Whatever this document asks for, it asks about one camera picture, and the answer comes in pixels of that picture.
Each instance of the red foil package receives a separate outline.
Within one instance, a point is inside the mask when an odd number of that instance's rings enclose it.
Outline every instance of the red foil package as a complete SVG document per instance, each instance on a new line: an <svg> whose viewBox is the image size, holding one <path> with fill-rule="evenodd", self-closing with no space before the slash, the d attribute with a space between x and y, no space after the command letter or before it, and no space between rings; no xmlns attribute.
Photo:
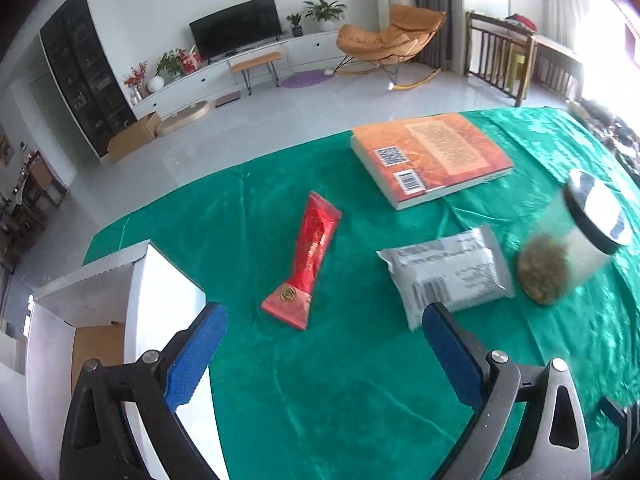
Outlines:
<svg viewBox="0 0 640 480"><path fill-rule="evenodd" d="M306 328L318 270L341 216L318 193L309 193L296 241L293 272L262 302L264 310L295 328Z"/></svg>

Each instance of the flower pot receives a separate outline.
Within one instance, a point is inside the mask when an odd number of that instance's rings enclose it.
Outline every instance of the flower pot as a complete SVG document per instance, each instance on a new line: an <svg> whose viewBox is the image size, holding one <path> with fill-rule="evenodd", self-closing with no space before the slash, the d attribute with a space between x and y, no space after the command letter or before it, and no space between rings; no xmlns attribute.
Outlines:
<svg viewBox="0 0 640 480"><path fill-rule="evenodd" d="M149 82L146 84L147 89L151 92L157 92L159 89L161 89L164 86L164 79L162 78L162 76L156 75L155 77L152 77Z"/></svg>
<svg viewBox="0 0 640 480"><path fill-rule="evenodd" d="M320 25L320 30L323 32L332 32L336 29L338 23L335 20L320 20L318 25Z"/></svg>

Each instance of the jar lid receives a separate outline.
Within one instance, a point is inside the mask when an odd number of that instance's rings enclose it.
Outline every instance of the jar lid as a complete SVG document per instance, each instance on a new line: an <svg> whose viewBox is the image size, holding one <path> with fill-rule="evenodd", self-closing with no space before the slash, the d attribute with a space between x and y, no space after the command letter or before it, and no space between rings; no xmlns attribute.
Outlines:
<svg viewBox="0 0 640 480"><path fill-rule="evenodd" d="M620 203L601 180L571 170L562 194L575 224L601 253L613 254L631 241Z"/></svg>

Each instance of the bench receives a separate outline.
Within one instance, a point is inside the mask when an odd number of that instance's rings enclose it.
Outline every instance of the bench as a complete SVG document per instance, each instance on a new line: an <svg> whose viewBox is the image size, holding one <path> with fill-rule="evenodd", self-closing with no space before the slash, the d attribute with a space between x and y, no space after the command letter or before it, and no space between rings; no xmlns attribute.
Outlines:
<svg viewBox="0 0 640 480"><path fill-rule="evenodd" d="M264 56L254 57L253 59L248 59L247 61L231 65L231 73L235 74L237 72L242 72L244 84L246 85L246 89L249 91L249 95L251 95L251 74L249 70L256 66L266 65L267 70L269 71L269 74L271 75L274 83L276 83L276 86L280 86L278 73L276 72L276 67L274 67L273 65L273 62L278 61L279 59L282 59L281 53L270 52L269 54L265 54Z"/></svg>

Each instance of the glass jar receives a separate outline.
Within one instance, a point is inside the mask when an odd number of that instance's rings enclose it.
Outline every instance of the glass jar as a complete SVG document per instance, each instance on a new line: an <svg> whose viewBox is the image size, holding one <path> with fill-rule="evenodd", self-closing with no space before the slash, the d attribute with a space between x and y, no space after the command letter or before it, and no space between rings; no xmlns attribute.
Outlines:
<svg viewBox="0 0 640 480"><path fill-rule="evenodd" d="M631 228L610 189L589 173L571 170L518 252L518 281L532 300L552 304L630 240Z"/></svg>

